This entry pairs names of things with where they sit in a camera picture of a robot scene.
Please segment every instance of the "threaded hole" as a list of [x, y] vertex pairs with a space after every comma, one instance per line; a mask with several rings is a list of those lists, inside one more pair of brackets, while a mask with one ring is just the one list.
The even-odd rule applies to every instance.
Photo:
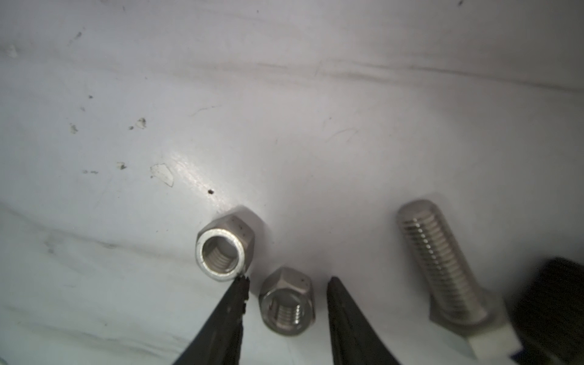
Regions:
[[295, 298], [283, 293], [272, 298], [268, 317], [279, 328], [293, 329], [302, 321], [304, 309]]
[[203, 244], [203, 260], [208, 268], [219, 274], [233, 270], [239, 258], [234, 244], [225, 237], [211, 237]]

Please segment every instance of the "nut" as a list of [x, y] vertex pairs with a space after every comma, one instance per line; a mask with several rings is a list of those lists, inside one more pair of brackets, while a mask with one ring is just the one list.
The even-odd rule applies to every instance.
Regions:
[[245, 273], [253, 258], [255, 234], [234, 215], [219, 218], [197, 235], [196, 257], [201, 270], [217, 281]]
[[277, 269], [262, 284], [259, 309], [266, 326], [276, 333], [301, 334], [315, 320], [312, 280], [289, 267]]
[[430, 320], [444, 335], [446, 342], [461, 353], [478, 360], [506, 354], [511, 356], [522, 349], [505, 308], [503, 298], [484, 291], [489, 316], [475, 325], [460, 325], [447, 319], [434, 297], [430, 298]]

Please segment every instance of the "paint chip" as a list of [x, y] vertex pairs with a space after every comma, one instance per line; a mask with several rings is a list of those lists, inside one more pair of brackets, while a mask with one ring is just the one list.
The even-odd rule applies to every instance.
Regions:
[[175, 177], [168, 169], [166, 164], [156, 164], [150, 167], [150, 172], [153, 176], [162, 180], [166, 185], [172, 187], [175, 184]]
[[14, 46], [14, 44], [11, 44], [6, 48], [6, 55], [10, 58], [18, 57], [18, 52], [16, 52], [16, 47]]
[[138, 119], [138, 121], [136, 122], [136, 127], [140, 129], [146, 128], [146, 119], [145, 118]]

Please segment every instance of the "hexagonal bolt head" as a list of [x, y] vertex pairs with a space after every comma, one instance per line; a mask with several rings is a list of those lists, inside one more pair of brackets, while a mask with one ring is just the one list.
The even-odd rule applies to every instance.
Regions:
[[201, 270], [217, 281], [244, 274], [253, 258], [255, 234], [231, 214], [209, 223], [197, 235], [196, 258]]
[[522, 344], [509, 321], [503, 298], [484, 291], [489, 316], [476, 325], [459, 325], [445, 318], [436, 300], [430, 298], [430, 320], [453, 348], [478, 360], [511, 356]]
[[296, 336], [314, 323], [314, 288], [307, 275], [281, 267], [264, 280], [259, 309], [266, 326], [284, 336]]

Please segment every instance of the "internal thread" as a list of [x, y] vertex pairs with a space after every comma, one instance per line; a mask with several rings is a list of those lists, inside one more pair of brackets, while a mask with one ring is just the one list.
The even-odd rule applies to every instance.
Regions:
[[398, 225], [443, 315], [466, 325], [485, 319], [484, 293], [438, 206], [413, 201], [399, 210]]
[[227, 274], [237, 265], [238, 258], [224, 254], [216, 239], [222, 238], [213, 237], [205, 242], [203, 246], [203, 260], [212, 271]]
[[294, 327], [302, 319], [302, 306], [281, 305], [277, 299], [273, 299], [270, 304], [269, 316], [279, 327]]

